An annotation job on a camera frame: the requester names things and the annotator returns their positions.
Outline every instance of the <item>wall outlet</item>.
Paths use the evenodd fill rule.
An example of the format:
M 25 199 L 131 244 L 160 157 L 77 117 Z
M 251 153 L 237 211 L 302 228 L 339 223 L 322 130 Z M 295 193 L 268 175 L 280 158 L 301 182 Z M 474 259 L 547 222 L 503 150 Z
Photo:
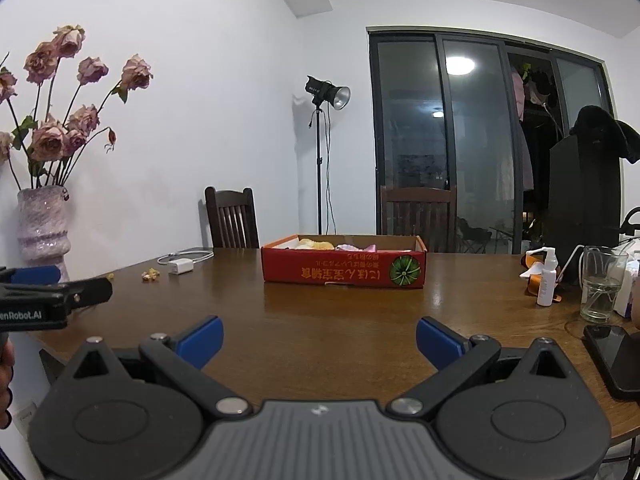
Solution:
M 18 428 L 20 434 L 27 440 L 27 435 L 29 434 L 29 425 L 31 423 L 31 419 L 33 415 L 36 414 L 36 403 L 31 401 L 24 408 L 18 410 L 18 412 L 14 415 L 14 424 L 15 427 Z

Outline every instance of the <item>green pumpkin illustration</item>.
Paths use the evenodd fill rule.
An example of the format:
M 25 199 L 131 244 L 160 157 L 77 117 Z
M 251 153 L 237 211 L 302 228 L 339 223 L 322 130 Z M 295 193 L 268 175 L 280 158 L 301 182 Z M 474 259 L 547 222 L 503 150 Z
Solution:
M 412 256 L 398 256 L 389 268 L 389 277 L 396 285 L 411 285 L 420 276 L 420 262 Z

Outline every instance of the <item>open box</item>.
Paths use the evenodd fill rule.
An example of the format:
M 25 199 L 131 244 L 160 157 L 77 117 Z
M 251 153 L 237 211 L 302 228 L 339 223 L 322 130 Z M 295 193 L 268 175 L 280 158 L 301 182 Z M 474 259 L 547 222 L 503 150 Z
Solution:
M 296 250 L 309 238 L 335 246 L 375 245 L 375 253 L 359 251 Z M 341 283 L 356 286 L 422 288 L 427 249 L 419 236 L 292 235 L 260 250 L 265 282 Z

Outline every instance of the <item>gray ribbed panel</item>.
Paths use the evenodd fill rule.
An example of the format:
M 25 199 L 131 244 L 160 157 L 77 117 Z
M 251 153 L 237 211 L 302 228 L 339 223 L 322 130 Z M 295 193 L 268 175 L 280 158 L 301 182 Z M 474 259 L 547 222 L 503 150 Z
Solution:
M 166 480 L 469 480 L 417 422 L 386 418 L 375 402 L 268 401 L 222 422 Z

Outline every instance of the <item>light stand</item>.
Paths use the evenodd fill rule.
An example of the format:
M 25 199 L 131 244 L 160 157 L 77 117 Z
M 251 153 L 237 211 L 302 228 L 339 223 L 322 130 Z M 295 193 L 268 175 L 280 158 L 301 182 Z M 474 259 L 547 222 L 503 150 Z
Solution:
M 351 97 L 351 90 L 347 86 L 334 86 L 328 81 L 318 81 L 308 76 L 305 90 L 314 96 L 313 104 L 316 105 L 314 114 L 316 116 L 316 167 L 318 169 L 318 234 L 322 234 L 322 157 L 320 156 L 320 113 L 321 105 L 327 101 L 336 110 L 341 110 L 346 106 Z M 311 115 L 309 127 L 313 124 L 314 117 Z

